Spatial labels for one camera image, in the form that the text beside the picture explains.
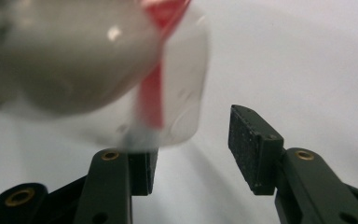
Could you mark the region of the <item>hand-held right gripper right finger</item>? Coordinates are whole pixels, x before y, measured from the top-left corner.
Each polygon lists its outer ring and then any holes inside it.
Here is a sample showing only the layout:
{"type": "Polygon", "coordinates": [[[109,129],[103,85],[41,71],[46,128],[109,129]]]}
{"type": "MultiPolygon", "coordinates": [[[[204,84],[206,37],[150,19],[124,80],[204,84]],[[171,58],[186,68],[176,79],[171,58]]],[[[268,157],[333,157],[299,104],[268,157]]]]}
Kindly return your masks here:
{"type": "Polygon", "coordinates": [[[275,197],[281,224],[358,224],[358,189],[317,153],[283,143],[254,110],[230,108],[228,148],[253,194],[275,197]]]}

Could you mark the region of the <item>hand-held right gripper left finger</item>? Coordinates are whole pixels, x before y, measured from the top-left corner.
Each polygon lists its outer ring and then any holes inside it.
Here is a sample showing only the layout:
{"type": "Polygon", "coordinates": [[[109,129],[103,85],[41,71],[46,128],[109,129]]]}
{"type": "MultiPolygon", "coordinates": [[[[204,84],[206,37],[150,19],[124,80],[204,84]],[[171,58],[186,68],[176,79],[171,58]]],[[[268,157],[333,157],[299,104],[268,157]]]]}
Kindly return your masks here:
{"type": "Polygon", "coordinates": [[[152,193],[158,150],[126,153],[108,148],[91,161],[74,224],[132,224],[132,197],[152,193]]]}

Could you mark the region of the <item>white red refill pouch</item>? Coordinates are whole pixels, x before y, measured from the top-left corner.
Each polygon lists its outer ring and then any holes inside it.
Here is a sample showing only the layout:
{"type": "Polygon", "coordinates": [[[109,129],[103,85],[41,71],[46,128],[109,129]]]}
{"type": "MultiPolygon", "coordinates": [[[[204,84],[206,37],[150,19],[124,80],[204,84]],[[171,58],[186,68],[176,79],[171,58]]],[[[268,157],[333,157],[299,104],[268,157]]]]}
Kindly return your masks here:
{"type": "Polygon", "coordinates": [[[0,114],[127,150],[199,127],[209,46],[192,0],[0,0],[0,114]]]}

